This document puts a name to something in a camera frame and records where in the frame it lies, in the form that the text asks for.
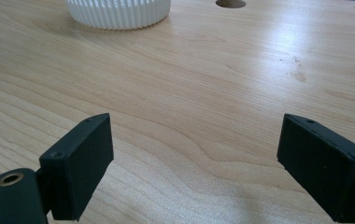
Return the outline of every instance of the white ribbed container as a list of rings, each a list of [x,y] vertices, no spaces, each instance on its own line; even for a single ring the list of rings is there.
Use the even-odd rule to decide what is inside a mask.
[[[165,18],[171,0],[65,0],[76,21],[100,29],[129,30]]]

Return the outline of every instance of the wooden table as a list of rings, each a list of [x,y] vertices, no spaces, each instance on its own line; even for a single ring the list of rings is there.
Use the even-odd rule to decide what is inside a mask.
[[[105,31],[0,0],[0,174],[106,112],[115,160],[79,223],[333,223],[277,144],[284,113],[355,142],[355,2],[173,0]]]

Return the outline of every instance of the black plastic part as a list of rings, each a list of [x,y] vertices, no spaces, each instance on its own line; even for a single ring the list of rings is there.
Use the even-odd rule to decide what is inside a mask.
[[[355,144],[314,120],[285,115],[277,158],[337,222],[355,223]]]
[[[46,224],[35,172],[17,169],[0,175],[0,224]]]
[[[55,220],[78,220],[112,160],[109,115],[79,123],[40,157],[37,176],[40,188],[47,190],[42,198],[54,199],[44,200],[46,210]]]

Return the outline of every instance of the screw hole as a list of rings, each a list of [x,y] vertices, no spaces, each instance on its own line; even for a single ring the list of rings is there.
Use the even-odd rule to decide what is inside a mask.
[[[241,8],[244,7],[247,3],[242,0],[217,0],[216,5],[219,7],[227,8]]]
[[[23,179],[22,173],[13,173],[10,175],[6,175],[3,178],[0,178],[0,186],[1,187],[11,186],[13,184],[20,182],[22,179]]]
[[[56,152],[52,152],[52,153],[51,153],[51,156],[52,156],[53,158],[60,158],[60,157],[63,156],[63,153],[62,153],[62,152],[59,152],[59,151],[56,151]]]

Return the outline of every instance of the light wood surface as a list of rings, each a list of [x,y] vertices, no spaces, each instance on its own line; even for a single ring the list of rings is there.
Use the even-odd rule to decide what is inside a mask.
[[[284,113],[355,142],[355,2],[172,0],[122,32],[0,0],[0,174],[106,112],[115,160],[79,223],[333,223],[277,144]]]

